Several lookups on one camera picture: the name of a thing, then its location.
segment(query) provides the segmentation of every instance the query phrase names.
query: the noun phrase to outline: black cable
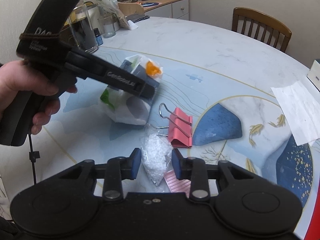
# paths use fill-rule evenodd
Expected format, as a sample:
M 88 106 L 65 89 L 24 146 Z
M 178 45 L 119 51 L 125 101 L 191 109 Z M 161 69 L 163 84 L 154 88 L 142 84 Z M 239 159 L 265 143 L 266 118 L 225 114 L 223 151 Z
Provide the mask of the black cable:
M 29 144 L 30 144 L 30 152 L 33 153 L 33 148 L 32 148 L 32 140 L 31 140 L 31 134 L 28 133 L 29 137 Z M 35 163 L 31 160 L 32 164 L 32 174 L 33 174 L 33 183 L 34 185 L 37 184 L 37 179 L 36 179 L 36 168 L 35 168 Z

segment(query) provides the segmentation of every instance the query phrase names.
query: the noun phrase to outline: jar lid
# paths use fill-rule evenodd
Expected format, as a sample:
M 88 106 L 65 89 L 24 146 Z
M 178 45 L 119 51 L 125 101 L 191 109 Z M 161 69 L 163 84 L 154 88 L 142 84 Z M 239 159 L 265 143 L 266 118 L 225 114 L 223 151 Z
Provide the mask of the jar lid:
M 94 28 L 93 29 L 93 33 L 94 33 L 95 36 L 100 36 L 100 32 L 99 32 L 98 28 Z

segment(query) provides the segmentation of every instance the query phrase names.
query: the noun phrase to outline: white plastic bag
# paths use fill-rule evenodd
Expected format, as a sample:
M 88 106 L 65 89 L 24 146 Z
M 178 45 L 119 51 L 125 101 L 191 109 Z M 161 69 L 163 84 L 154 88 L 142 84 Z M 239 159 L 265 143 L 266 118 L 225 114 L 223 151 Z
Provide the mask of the white plastic bag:
M 159 69 L 160 73 L 149 76 L 146 73 L 150 63 Z M 135 55 L 124 60 L 120 68 L 142 78 L 155 88 L 155 93 L 162 79 L 162 68 L 143 55 Z M 148 121 L 153 99 L 140 98 L 123 90 L 108 86 L 100 96 L 99 105 L 114 121 L 134 125 L 145 125 Z
M 106 12 L 110 12 L 110 13 L 115 14 L 122 27 L 124 27 L 128 30 L 130 29 L 130 26 L 129 26 L 128 21 L 125 18 L 124 14 L 122 13 L 122 11 L 120 11 L 119 7 L 117 7 L 116 4 L 112 0 L 96 0 L 96 1 Z

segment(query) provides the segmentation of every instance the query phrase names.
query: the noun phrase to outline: round black pad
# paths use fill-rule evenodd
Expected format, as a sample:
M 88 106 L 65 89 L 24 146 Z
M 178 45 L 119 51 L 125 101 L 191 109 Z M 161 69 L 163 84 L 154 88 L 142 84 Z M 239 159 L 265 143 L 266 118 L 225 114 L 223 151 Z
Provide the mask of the round black pad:
M 10 212 L 16 225 L 39 236 L 62 236 L 87 224 L 98 200 L 74 180 L 43 181 L 19 193 Z
M 220 192 L 214 209 L 230 227 L 255 236 L 292 231 L 302 214 L 300 200 L 289 190 L 249 179 Z

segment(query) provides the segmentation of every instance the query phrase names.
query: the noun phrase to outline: green leaf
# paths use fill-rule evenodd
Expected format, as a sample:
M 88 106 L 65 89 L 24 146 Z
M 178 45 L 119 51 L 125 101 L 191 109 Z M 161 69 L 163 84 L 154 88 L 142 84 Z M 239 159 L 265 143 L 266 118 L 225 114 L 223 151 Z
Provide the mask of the green leaf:
M 112 110 L 115 110 L 115 107 L 112 103 L 110 103 L 109 101 L 109 91 L 108 89 L 105 89 L 104 92 L 102 93 L 102 95 L 100 96 L 100 100 L 105 103 L 106 105 L 110 106 L 110 108 L 112 108 Z
M 134 61 L 131 63 L 131 71 L 134 69 L 137 61 L 138 61 L 138 58 L 135 58 Z

